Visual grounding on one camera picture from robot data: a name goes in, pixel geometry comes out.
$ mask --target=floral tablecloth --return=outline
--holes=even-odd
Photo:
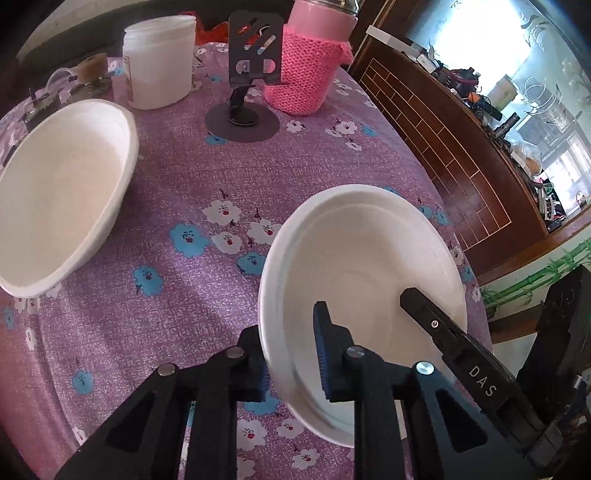
[[[277,230],[329,187],[371,184],[416,205],[456,259],[469,332],[490,347],[480,291],[441,198],[359,85],[339,70],[317,114],[275,111],[276,136],[229,142],[203,121],[230,95],[227,52],[226,44],[196,47],[193,91],[134,111],[139,160],[99,252],[39,298],[0,293],[0,421],[42,480],[159,364],[202,363],[256,324]],[[126,105],[120,60],[111,69],[113,99]],[[261,94],[255,86],[246,101],[262,103]],[[0,121],[0,163],[25,135],[25,104]],[[262,404],[239,405],[238,419],[239,479],[352,478],[352,452],[304,429],[273,389]]]

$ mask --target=white bowl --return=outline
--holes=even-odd
[[[344,185],[304,202],[277,233],[259,289],[259,331],[271,378],[292,413],[320,437],[354,444],[352,403],[330,404],[320,383],[312,311],[326,301],[333,323],[384,360],[428,360],[453,378],[431,337],[400,307],[418,287],[465,331],[456,264],[431,223],[384,189]]]
[[[0,286],[36,297],[88,261],[137,156],[133,115],[105,100],[64,107],[27,135],[0,179]]]

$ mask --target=wooden cabinet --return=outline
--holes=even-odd
[[[363,50],[351,74],[427,171],[475,274],[548,236],[511,159],[471,111],[385,44],[371,39]]]

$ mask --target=pink knitted cup cover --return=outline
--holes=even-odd
[[[269,105],[290,115],[310,115],[328,94],[341,64],[351,64],[349,42],[304,37],[283,27],[281,80],[284,85],[266,85]]]

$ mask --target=blue flower print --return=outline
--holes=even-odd
[[[159,295],[162,293],[164,282],[154,267],[142,265],[134,270],[135,286],[144,295]]]
[[[462,279],[462,282],[464,283],[470,283],[471,281],[476,280],[476,277],[474,276],[474,272],[472,271],[472,269],[466,265],[462,271],[460,272],[460,278]]]
[[[72,387],[76,390],[80,395],[88,395],[94,389],[94,379],[92,378],[92,374],[90,372],[85,372],[84,370],[78,370],[76,374],[72,377]]]
[[[427,205],[421,205],[418,209],[421,210],[421,213],[427,218],[431,218],[433,216],[433,210],[431,210],[431,207],[428,207]]]
[[[362,125],[361,130],[368,137],[377,137],[379,135],[373,128],[371,128],[367,125]]]
[[[435,220],[437,220],[439,225],[447,225],[449,223],[449,220],[447,220],[447,215],[443,213],[442,210],[435,212]]]
[[[194,225],[179,223],[170,231],[170,239],[178,252],[185,257],[198,257],[203,255],[205,247],[209,245],[209,238],[199,233]]]
[[[17,318],[16,318],[16,314],[14,313],[14,310],[6,307],[4,309],[4,325],[6,325],[6,328],[8,330],[14,330],[14,327],[16,326],[16,324],[17,324]]]
[[[271,392],[267,391],[265,394],[265,400],[257,403],[253,401],[244,402],[244,410],[253,412],[255,415],[269,415],[269,413],[275,413],[277,411],[277,405],[281,400],[271,396]]]
[[[388,192],[391,192],[395,195],[398,195],[400,198],[404,198],[404,195],[402,193],[400,193],[397,189],[392,188],[392,187],[382,187],[384,190],[387,190]]]
[[[187,427],[193,426],[193,420],[195,419],[195,407],[197,406],[196,401],[192,401],[189,407],[189,416],[187,417]]]
[[[266,259],[267,258],[264,255],[259,255],[256,252],[250,252],[244,255],[244,257],[240,257],[236,263],[242,273],[246,273],[248,275],[261,275]]]
[[[210,134],[205,137],[205,142],[208,145],[213,145],[214,147],[217,145],[225,145],[228,141],[225,138],[218,137],[217,135]]]

